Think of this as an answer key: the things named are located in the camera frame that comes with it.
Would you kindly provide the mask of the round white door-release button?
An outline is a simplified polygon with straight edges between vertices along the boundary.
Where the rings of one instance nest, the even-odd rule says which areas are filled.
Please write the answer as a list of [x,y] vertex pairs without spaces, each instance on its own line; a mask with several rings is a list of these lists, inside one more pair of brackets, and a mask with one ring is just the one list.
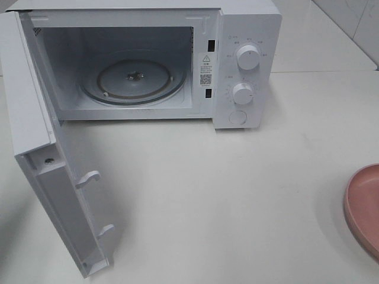
[[245,111],[233,111],[229,116],[229,121],[234,125],[243,125],[247,120]]

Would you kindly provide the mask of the white microwave knob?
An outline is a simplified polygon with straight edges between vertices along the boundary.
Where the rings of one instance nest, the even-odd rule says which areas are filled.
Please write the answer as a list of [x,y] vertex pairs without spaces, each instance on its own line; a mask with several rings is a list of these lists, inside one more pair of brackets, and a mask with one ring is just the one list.
[[259,65],[261,52],[252,43],[246,43],[236,51],[237,65],[243,70],[252,70]]
[[249,104],[254,97],[254,91],[248,83],[238,83],[232,88],[232,97],[234,103],[238,105]]

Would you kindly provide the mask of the white microwave door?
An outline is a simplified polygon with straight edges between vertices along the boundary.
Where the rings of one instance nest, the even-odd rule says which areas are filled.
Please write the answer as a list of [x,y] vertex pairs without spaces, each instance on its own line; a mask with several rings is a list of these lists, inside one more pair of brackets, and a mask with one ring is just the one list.
[[14,157],[83,277],[108,266],[85,186],[100,179],[81,173],[53,105],[53,72],[41,33],[26,12],[1,14],[1,64]]

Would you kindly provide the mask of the pink round plate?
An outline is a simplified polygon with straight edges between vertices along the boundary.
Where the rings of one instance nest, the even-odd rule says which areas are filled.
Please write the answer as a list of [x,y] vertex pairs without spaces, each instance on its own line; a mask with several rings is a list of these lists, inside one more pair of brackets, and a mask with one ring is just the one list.
[[352,235],[378,261],[378,164],[365,166],[351,176],[343,211]]

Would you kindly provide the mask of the white microwave oven body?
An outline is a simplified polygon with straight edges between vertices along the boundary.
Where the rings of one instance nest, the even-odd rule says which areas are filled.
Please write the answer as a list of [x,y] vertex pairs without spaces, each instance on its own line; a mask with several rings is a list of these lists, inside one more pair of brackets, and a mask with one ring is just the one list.
[[[210,119],[215,128],[256,128],[268,92],[282,16],[271,1],[17,1],[6,12],[26,12],[41,33],[53,72],[52,101],[59,121]],[[236,51],[252,43],[259,65],[243,70]],[[142,105],[96,101],[79,86],[87,60],[126,50],[187,51],[190,73],[169,97]],[[232,88],[248,83],[246,105]],[[229,121],[245,111],[243,125]]]

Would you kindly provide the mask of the glass microwave turntable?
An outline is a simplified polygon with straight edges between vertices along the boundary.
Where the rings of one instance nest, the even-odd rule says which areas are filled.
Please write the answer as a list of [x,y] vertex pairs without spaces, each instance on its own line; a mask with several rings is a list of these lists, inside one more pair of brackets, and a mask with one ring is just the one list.
[[148,104],[180,90],[191,63],[187,51],[139,49],[101,54],[87,60],[79,86],[89,97],[105,104]]

